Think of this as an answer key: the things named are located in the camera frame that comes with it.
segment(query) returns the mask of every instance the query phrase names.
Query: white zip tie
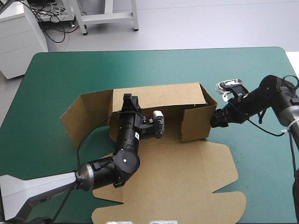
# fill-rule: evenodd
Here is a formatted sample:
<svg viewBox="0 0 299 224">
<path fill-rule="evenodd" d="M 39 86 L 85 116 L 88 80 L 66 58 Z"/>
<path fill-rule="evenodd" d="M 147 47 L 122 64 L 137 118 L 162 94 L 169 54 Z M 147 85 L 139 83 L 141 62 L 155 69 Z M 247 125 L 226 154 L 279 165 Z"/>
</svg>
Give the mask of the white zip tie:
<svg viewBox="0 0 299 224">
<path fill-rule="evenodd" d="M 222 99 L 224 102 L 228 102 L 228 91 L 224 91 L 222 94 Z"/>
<path fill-rule="evenodd" d="M 293 121 L 289 124 L 289 126 L 286 127 L 286 129 L 281 130 L 281 131 L 282 131 L 283 133 L 287 133 L 287 132 L 290 130 L 290 127 L 291 127 L 293 124 L 295 124 L 296 122 L 298 122 L 298 121 L 299 121 L 299 119 L 293 120 Z"/>
</svg>

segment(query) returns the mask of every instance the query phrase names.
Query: white cabinet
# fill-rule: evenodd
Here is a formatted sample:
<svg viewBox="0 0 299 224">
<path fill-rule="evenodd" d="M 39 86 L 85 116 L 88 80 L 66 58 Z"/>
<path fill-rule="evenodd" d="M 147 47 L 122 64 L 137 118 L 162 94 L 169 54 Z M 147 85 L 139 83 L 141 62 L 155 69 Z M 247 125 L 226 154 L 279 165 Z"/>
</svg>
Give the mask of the white cabinet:
<svg viewBox="0 0 299 224">
<path fill-rule="evenodd" d="M 0 72 L 24 75 L 38 52 L 48 52 L 46 39 L 31 11 L 15 2 L 0 15 Z"/>
</svg>

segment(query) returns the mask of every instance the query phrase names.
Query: flattened cardboard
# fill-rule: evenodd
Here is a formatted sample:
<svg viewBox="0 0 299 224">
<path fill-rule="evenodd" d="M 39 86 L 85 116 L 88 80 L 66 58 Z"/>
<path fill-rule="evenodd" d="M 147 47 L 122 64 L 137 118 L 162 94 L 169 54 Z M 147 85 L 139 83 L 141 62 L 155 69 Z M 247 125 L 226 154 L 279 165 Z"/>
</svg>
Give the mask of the flattened cardboard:
<svg viewBox="0 0 299 224">
<path fill-rule="evenodd" d="M 238 173 L 227 146 L 198 141 L 209 136 L 209 121 L 216 109 L 216 102 L 199 83 L 81 95 L 61 117 L 74 145 L 78 146 L 99 122 L 121 110 L 124 93 L 138 96 L 147 115 L 154 110 L 163 112 L 165 135 L 140 141 L 141 166 L 124 187 L 108 185 L 93 191 L 95 197 L 124 203 L 96 209 L 93 222 L 236 223 L 244 213 L 246 198 L 241 192 L 213 193 L 237 180 Z M 115 141 L 119 117 L 101 126 L 106 125 Z"/>
<path fill-rule="evenodd" d="M 95 224 L 149 224 L 153 220 L 234 224 L 244 213 L 243 193 L 213 193 L 238 179 L 227 146 L 205 141 L 173 142 L 142 146 L 138 154 L 141 166 L 124 187 L 93 191 L 95 197 L 107 199 L 109 194 L 110 200 L 124 202 L 96 209 L 92 215 Z"/>
</svg>

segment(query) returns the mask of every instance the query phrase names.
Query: white metal frame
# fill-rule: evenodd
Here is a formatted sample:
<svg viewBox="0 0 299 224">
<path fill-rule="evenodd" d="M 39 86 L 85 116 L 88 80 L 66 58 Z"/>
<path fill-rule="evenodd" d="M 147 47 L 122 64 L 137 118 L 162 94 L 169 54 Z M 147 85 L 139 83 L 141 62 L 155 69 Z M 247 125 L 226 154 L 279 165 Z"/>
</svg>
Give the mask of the white metal frame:
<svg viewBox="0 0 299 224">
<path fill-rule="evenodd" d="M 74 8 L 74 13 L 80 26 L 81 32 L 87 34 L 88 24 L 101 24 L 120 21 L 133 21 L 134 30 L 139 30 L 136 1 L 131 0 L 132 12 L 131 13 L 113 13 L 113 0 L 105 0 L 105 13 L 96 15 L 83 15 L 78 0 L 70 0 Z"/>
</svg>

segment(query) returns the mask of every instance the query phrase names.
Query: black cable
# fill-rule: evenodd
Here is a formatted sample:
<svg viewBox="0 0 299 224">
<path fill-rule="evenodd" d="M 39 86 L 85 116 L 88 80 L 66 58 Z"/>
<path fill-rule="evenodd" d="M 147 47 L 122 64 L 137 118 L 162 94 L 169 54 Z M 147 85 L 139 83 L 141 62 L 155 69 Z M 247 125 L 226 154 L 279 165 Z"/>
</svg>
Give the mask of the black cable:
<svg viewBox="0 0 299 224">
<path fill-rule="evenodd" d="M 58 19 L 58 21 L 59 21 L 59 23 L 61 24 L 61 26 L 62 26 L 62 29 L 63 29 L 63 33 L 64 33 L 64 37 L 63 37 L 63 39 L 61 40 L 61 41 L 55 41 L 55 40 L 53 40 L 51 37 L 50 37 L 50 35 L 46 32 L 46 30 L 44 30 L 43 32 L 48 36 L 48 38 L 51 40 L 51 41 L 53 41 L 53 42 L 55 42 L 55 43 L 62 43 L 64 40 L 65 40 L 65 29 L 64 29 L 64 25 L 62 24 L 62 22 L 61 22 L 61 20 L 60 20 L 60 18 L 58 17 L 58 15 L 57 14 L 55 14 L 55 13 L 53 13 L 53 12 L 51 12 L 51 11 L 47 11 L 47 10 L 42 10 L 42 9 L 32 9 L 30 6 L 28 6 L 27 4 L 25 4 L 25 3 L 23 3 L 22 1 L 20 1 L 20 0 L 16 0 L 16 1 L 18 1 L 18 2 L 20 2 L 20 3 L 22 3 L 23 5 L 25 5 L 32 13 L 33 13 L 33 15 L 37 18 L 37 20 L 38 21 L 43 21 L 41 18 L 40 18 L 40 16 L 39 16 L 39 14 L 41 14 L 40 12 L 47 12 L 47 13 L 51 13 L 51 14 L 53 14 L 53 16 L 50 16 L 50 23 L 51 23 L 51 18 L 52 17 L 54 17 L 54 16 L 56 16 L 57 17 L 57 19 Z"/>
<path fill-rule="evenodd" d="M 72 33 L 72 32 L 74 32 L 74 31 L 76 31 L 78 28 L 79 28 L 79 26 L 77 26 L 77 27 L 76 27 L 74 30 L 72 30 L 72 31 L 64 31 L 64 33 Z M 53 27 L 51 27 L 51 29 L 53 29 L 53 30 L 56 30 L 56 31 L 59 31 L 59 32 L 62 32 L 62 33 L 63 33 L 63 31 L 62 31 L 62 30 L 55 29 L 55 28 L 53 28 Z"/>
<path fill-rule="evenodd" d="M 298 179 L 297 179 L 297 166 L 296 166 L 296 159 L 295 159 L 295 152 L 293 147 L 293 138 L 292 133 L 290 130 L 288 130 L 289 137 L 290 137 L 290 147 L 291 147 L 291 153 L 292 153 L 292 162 L 293 162 L 293 171 L 294 171 L 294 185 L 293 185 L 293 199 L 294 199 L 294 206 L 295 206 L 295 213 L 297 218 L 297 223 L 299 223 L 299 202 L 297 200 L 298 198 Z"/>
<path fill-rule="evenodd" d="M 253 121 L 251 121 L 249 118 L 247 119 L 247 121 L 249 121 L 251 124 L 253 124 L 255 127 L 259 128 L 260 130 L 262 130 L 262 131 L 264 131 L 268 134 L 271 134 L 275 137 L 280 137 L 280 136 L 283 136 L 285 134 L 284 132 L 282 132 L 281 134 L 275 134 L 275 133 L 269 132 L 269 131 L 263 129 L 262 127 L 260 127 L 259 125 L 257 125 L 256 123 L 254 123 Z"/>
<path fill-rule="evenodd" d="M 81 167 L 80 155 L 79 155 L 79 149 L 81 148 L 81 146 L 82 146 L 84 140 L 85 140 L 85 139 L 86 139 L 86 138 L 87 138 L 87 137 L 88 137 L 88 136 L 89 136 L 95 129 L 97 129 L 98 127 L 100 127 L 104 122 L 106 122 L 107 120 L 109 120 L 109 119 L 112 118 L 112 117 L 115 117 L 115 116 L 117 116 L 117 115 L 119 115 L 119 114 L 124 114 L 124 113 L 140 114 L 140 115 L 145 116 L 145 117 L 147 117 L 147 118 L 151 118 L 151 116 L 146 115 L 146 114 L 143 114 L 143 113 L 139 113 L 139 112 L 121 112 L 121 111 L 120 111 L 120 112 L 117 112 L 117 113 L 115 113 L 115 114 L 113 114 L 113 115 L 107 117 L 107 118 L 104 119 L 103 121 L 101 121 L 101 122 L 100 122 L 100 123 L 93 129 L 93 130 L 91 130 L 91 131 L 90 131 L 90 132 L 89 132 L 89 133 L 88 133 L 88 134 L 87 134 L 87 135 L 80 141 L 80 143 L 79 143 L 79 145 L 78 145 L 78 147 L 77 147 L 77 161 L 78 161 L 78 173 L 79 173 L 79 176 L 80 176 L 80 167 Z M 58 216 L 59 213 L 61 212 L 61 210 L 62 210 L 62 208 L 63 208 L 65 202 L 67 201 L 67 199 L 68 199 L 68 197 L 69 197 L 71 191 L 73 190 L 73 188 L 75 187 L 76 184 L 77 184 L 77 182 L 74 182 L 74 183 L 72 184 L 72 186 L 70 187 L 70 189 L 68 190 L 68 192 L 67 192 L 67 194 L 66 194 L 64 200 L 62 201 L 62 203 L 61 203 L 59 209 L 57 210 L 57 212 L 56 212 L 55 216 L 53 217 L 53 219 L 52 219 L 52 221 L 51 221 L 50 224 L 53 224 L 54 221 L 56 220 L 57 216 Z"/>
<path fill-rule="evenodd" d="M 243 117 L 245 117 L 245 115 L 244 115 L 238 108 L 236 108 L 235 105 L 233 105 L 230 101 L 228 101 L 228 103 L 231 104 L 232 107 L 233 107 L 235 110 L 237 110 Z M 275 134 L 275 133 L 269 132 L 269 131 L 263 129 L 262 127 L 260 127 L 259 125 L 257 125 L 256 123 L 254 123 L 253 121 L 251 121 L 249 118 L 247 118 L 246 120 L 249 121 L 251 124 L 253 124 L 255 127 L 257 127 L 257 128 L 259 128 L 260 130 L 262 130 L 263 132 L 266 132 L 266 133 L 268 133 L 268 134 L 270 134 L 270 135 L 273 135 L 273 136 L 275 136 L 275 137 L 280 137 L 280 136 L 283 136 L 283 135 L 285 134 L 284 132 L 282 132 L 281 134 Z"/>
<path fill-rule="evenodd" d="M 52 218 L 50 224 L 53 224 L 54 221 L 56 220 L 57 216 L 59 215 L 59 213 L 61 212 L 62 208 L 64 207 L 64 204 L 66 203 L 67 199 L 69 198 L 69 196 L 70 196 L 70 194 L 71 194 L 71 191 L 73 190 L 73 188 L 75 187 L 76 184 L 77 184 L 77 182 L 74 182 L 74 183 L 71 185 L 71 187 L 70 187 L 70 189 L 68 190 L 68 192 L 67 192 L 67 194 L 66 194 L 64 200 L 62 201 L 62 203 L 61 203 L 59 209 L 57 210 L 56 214 L 55 214 L 54 217 Z"/>
</svg>

